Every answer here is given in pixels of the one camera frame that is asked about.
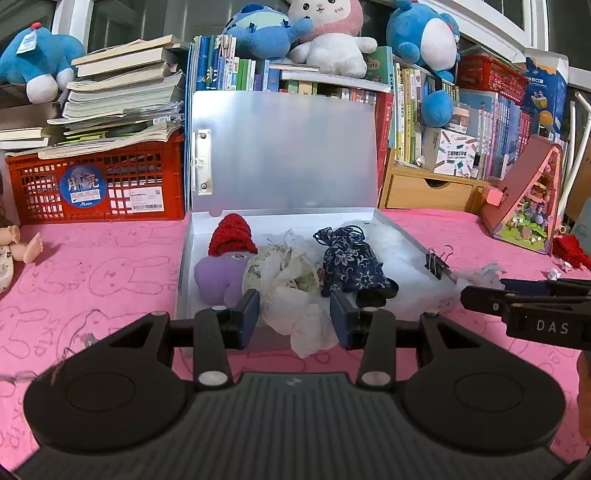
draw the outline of red yarn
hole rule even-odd
[[[581,249],[579,240],[574,235],[558,235],[554,239],[553,253],[574,268],[584,265],[591,269],[591,258]]]
[[[215,229],[209,244],[208,254],[219,257],[228,252],[250,252],[257,254],[251,238],[251,228],[237,213],[226,215]]]

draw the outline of metal clip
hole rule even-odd
[[[212,195],[212,133],[210,129],[197,131],[194,137],[194,178],[197,195]]]
[[[430,248],[425,256],[425,268],[435,275],[438,280],[441,280],[441,274],[444,268],[449,268],[446,264],[446,260],[453,255],[453,247],[451,245],[446,245],[441,253],[441,256],[443,255],[445,255],[445,259],[439,257],[435,253],[435,250]]]

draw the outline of purple plush toy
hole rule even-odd
[[[211,306],[235,307],[242,298],[242,276],[251,257],[249,252],[228,252],[202,258],[194,274],[203,301]]]

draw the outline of cardboard box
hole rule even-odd
[[[427,170],[468,179],[474,166],[478,139],[442,128],[427,128],[423,150]]]
[[[591,142],[587,143],[581,167],[570,191],[569,202],[566,204],[566,215],[573,221],[579,219],[583,206],[591,196]]]
[[[523,107],[540,117],[540,125],[558,133],[562,126],[569,58],[548,51],[525,49],[524,75],[529,78]]]

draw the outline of pink plush toy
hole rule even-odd
[[[310,17],[312,20],[314,31],[307,37],[302,37],[302,42],[311,41],[325,33],[346,33],[356,37],[363,27],[363,10],[358,0],[294,0],[289,16],[294,19]]]
[[[359,0],[293,0],[288,13],[293,21],[308,17],[314,31],[287,57],[295,63],[318,65],[323,73],[363,78],[367,64],[363,53],[373,53],[378,43],[357,37],[363,27]]]

